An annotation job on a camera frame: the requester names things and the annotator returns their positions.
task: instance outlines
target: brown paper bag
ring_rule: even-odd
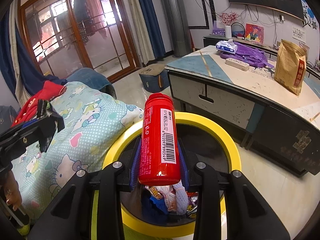
[[[305,51],[290,41],[281,40],[275,80],[298,96],[306,69]]]

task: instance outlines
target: silver bolt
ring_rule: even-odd
[[[121,162],[114,162],[114,163],[112,164],[112,166],[113,166],[114,168],[118,169],[118,168],[120,168],[120,167],[122,166],[122,163],[121,163]]]
[[[205,168],[205,163],[197,163],[197,167],[199,169],[204,169]]]
[[[232,174],[233,174],[233,176],[235,176],[236,178],[239,178],[239,177],[241,176],[241,171],[235,170],[235,171],[232,172]]]
[[[83,177],[85,175],[85,170],[79,170],[77,171],[77,176],[78,177]]]

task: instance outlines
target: white vase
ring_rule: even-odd
[[[225,31],[226,31],[226,38],[227,39],[231,39],[232,38],[232,36],[231,36],[231,26],[225,26],[224,27],[224,29],[225,29]]]

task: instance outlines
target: polka dot fabric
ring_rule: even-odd
[[[46,153],[40,153],[36,142],[12,162],[22,204],[33,220],[77,170],[101,170],[110,146],[143,118],[139,107],[81,82],[69,82],[66,87],[67,91],[51,102],[64,118],[65,128],[55,133]]]

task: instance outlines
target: red bottle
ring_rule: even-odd
[[[141,184],[166,186],[180,181],[177,143],[172,99],[162,93],[150,95],[143,117],[139,169]]]

